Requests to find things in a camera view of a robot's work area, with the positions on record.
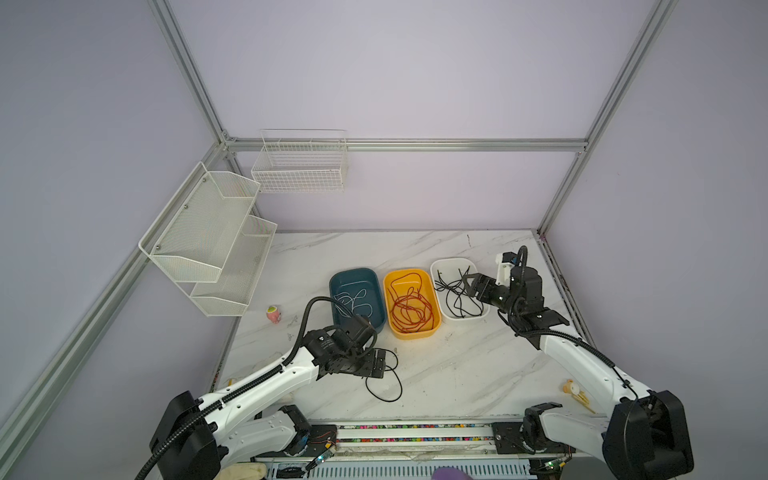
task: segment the marble tabletop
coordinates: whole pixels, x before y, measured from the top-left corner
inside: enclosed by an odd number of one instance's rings
[[[521,245],[528,246],[528,265],[543,279],[545,305],[570,319],[530,230],[278,233],[218,387],[290,350],[307,301],[329,295],[328,282],[339,271],[366,266],[381,282],[392,270],[429,271],[435,260],[464,257],[479,272],[495,276],[496,254],[517,251]],[[277,325],[266,318],[269,305],[280,308]],[[316,303],[307,330],[332,324],[330,305]],[[558,329],[576,335],[573,326]],[[443,323],[426,339],[396,339],[387,325],[376,346],[399,357],[403,394],[397,402],[374,398],[363,379],[351,375],[323,377],[296,390],[285,402],[298,405],[309,420],[487,419],[521,415],[527,407],[549,401],[574,411],[583,409],[561,390],[568,372],[527,340],[515,337],[495,311],[467,325]],[[387,362],[393,363],[389,354]],[[390,372],[383,379],[370,379],[369,386],[383,398],[395,398],[399,392]]]

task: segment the white tray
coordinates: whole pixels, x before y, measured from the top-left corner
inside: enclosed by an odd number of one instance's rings
[[[455,316],[453,313],[451,313],[451,309],[449,309],[448,305],[448,302],[450,302],[451,307],[453,307],[456,295],[449,292],[448,290],[437,291],[438,271],[440,272],[440,276],[445,283],[451,283],[455,282],[456,280],[460,280],[462,278],[462,274],[467,271],[467,267],[469,267],[469,271],[467,273],[478,272],[475,264],[471,260],[467,260],[465,258],[445,258],[442,260],[436,260],[432,266],[429,267],[429,275],[432,277],[432,285],[435,286],[435,291],[437,292],[437,302],[440,307],[440,312],[442,313],[442,319],[448,323],[472,323],[476,320],[484,319],[491,309],[491,306],[475,300],[475,302],[482,305],[482,313],[478,316],[461,318],[460,316]],[[462,308],[468,313],[475,313],[478,311],[478,307],[475,306],[475,304],[469,299],[468,296],[462,296]],[[453,308],[453,311],[458,313],[457,308]]]

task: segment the white mesh shelf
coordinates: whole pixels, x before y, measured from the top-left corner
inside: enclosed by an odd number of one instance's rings
[[[242,316],[256,290],[277,225],[248,215],[216,283],[197,283],[190,298],[208,316]]]
[[[250,178],[201,167],[202,178],[159,239],[147,245],[145,236],[139,243],[174,282],[219,280],[259,190]]]
[[[264,193],[344,190],[346,132],[262,130],[264,146],[251,170]]]

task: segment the red wire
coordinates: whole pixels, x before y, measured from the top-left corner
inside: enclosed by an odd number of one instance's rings
[[[419,279],[419,287],[408,288],[405,295],[398,295],[394,284],[408,276],[416,275]],[[392,297],[392,308],[389,310],[390,318],[403,333],[420,332],[428,322],[432,322],[430,329],[435,328],[435,316],[432,304],[422,295],[422,276],[416,272],[407,273],[400,278],[389,282],[387,293]]]

